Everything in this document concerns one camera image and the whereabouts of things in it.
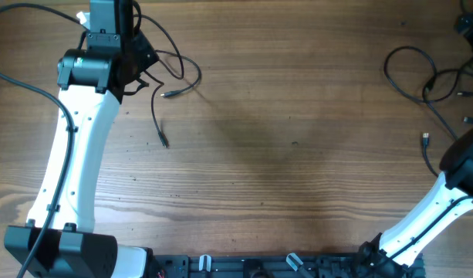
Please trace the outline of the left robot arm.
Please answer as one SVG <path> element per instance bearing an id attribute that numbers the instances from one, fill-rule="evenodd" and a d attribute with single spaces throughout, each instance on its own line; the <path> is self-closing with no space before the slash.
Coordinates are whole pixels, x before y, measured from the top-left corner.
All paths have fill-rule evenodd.
<path id="1" fill-rule="evenodd" d="M 93 1 L 79 14 L 80 44 L 58 64 L 59 119 L 40 192 L 5 248 L 36 277 L 142 277 L 148 251 L 94 232 L 96 183 L 126 86 L 158 56 L 140 31 L 135 1 Z"/>

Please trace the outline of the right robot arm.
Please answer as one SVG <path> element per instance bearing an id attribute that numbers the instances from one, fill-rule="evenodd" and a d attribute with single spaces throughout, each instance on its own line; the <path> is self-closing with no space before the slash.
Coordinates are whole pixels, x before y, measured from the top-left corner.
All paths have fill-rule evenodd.
<path id="1" fill-rule="evenodd" d="M 456 19 L 454 29 L 468 41 L 473 52 L 473 11 L 466 8 L 466 1 L 459 1 L 461 14 Z M 401 50 L 413 50 L 424 56 L 431 64 L 432 77 L 425 83 L 421 98 L 403 91 L 389 74 L 390 58 Z M 425 164 L 436 182 L 424 198 L 396 225 L 379 233 L 372 241 L 360 246 L 356 254 L 330 259 L 344 266 L 347 277 L 421 277 L 420 268 L 414 264 L 422 249 L 458 217 L 473 210 L 473 128 L 458 137 L 446 120 L 434 108 L 433 103 L 449 98 L 461 75 L 473 78 L 473 56 L 460 67 L 438 70 L 433 59 L 423 50 L 414 46 L 401 46 L 391 51 L 383 64 L 383 73 L 390 84 L 401 95 L 415 103 L 425 104 L 439 119 L 454 143 L 445 152 L 436 172 L 427 157 L 429 133 L 421 138 L 422 155 Z M 439 76 L 455 73 L 454 85 L 443 97 L 430 100 L 429 92 Z"/>

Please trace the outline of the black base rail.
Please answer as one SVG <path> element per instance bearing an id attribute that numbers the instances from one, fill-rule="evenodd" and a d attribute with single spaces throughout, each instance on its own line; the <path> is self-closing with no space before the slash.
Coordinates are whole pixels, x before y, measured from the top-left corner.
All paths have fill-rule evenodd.
<path id="1" fill-rule="evenodd" d="M 406 277 L 425 278 L 424 260 L 411 266 L 381 261 L 358 263 L 354 253 L 321 256 L 154 256 L 147 275 L 153 278 L 252 278 L 252 277 Z"/>

